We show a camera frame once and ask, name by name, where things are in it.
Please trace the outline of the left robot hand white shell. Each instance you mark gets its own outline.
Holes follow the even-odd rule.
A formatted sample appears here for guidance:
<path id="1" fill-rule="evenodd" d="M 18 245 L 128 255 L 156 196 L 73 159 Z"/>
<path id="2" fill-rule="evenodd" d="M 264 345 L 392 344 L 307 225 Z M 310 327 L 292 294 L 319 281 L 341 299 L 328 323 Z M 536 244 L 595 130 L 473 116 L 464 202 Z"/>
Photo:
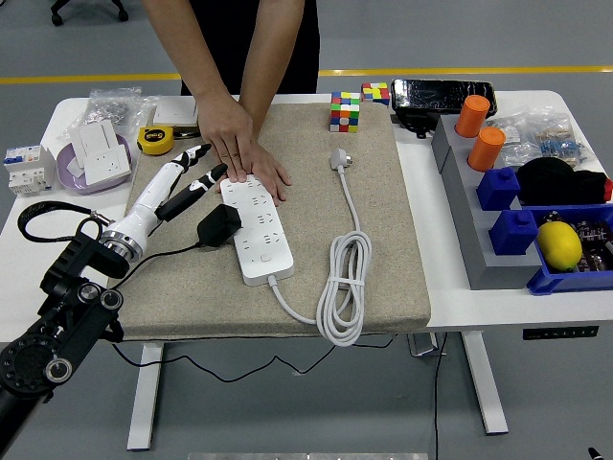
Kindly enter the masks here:
<path id="1" fill-rule="evenodd" d="M 166 163 L 149 181 L 128 214 L 111 224 L 102 234 L 101 242 L 129 243 L 144 251 L 149 233 L 161 221 L 170 221 L 187 210 L 226 174 L 228 167 L 223 163 L 218 164 L 175 196 L 170 196 L 180 176 L 204 157 L 210 148 L 210 144 L 205 144 L 187 149 Z"/>

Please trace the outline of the person's right hand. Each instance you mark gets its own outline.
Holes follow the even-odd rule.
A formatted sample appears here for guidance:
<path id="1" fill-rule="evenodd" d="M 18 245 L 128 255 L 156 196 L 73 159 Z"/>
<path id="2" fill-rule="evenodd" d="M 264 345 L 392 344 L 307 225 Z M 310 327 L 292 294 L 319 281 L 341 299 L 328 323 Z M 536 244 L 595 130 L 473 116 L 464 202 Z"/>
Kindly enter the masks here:
<path id="1" fill-rule="evenodd" d="M 246 180 L 250 163 L 252 119 L 225 92 L 195 96 L 201 137 L 211 144 L 218 160 L 227 166 L 233 182 Z"/>

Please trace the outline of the person's left hand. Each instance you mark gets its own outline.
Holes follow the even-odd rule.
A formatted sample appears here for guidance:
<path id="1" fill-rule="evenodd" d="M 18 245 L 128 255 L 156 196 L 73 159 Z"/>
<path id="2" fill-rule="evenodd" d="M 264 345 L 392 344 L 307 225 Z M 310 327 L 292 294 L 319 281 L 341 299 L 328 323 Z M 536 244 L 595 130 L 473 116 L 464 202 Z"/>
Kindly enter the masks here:
<path id="1" fill-rule="evenodd" d="M 275 157 L 257 141 L 251 144 L 250 153 L 242 161 L 243 168 L 254 174 L 270 193 L 275 206 L 286 201 L 284 188 L 291 185 L 290 177 L 286 169 Z"/>

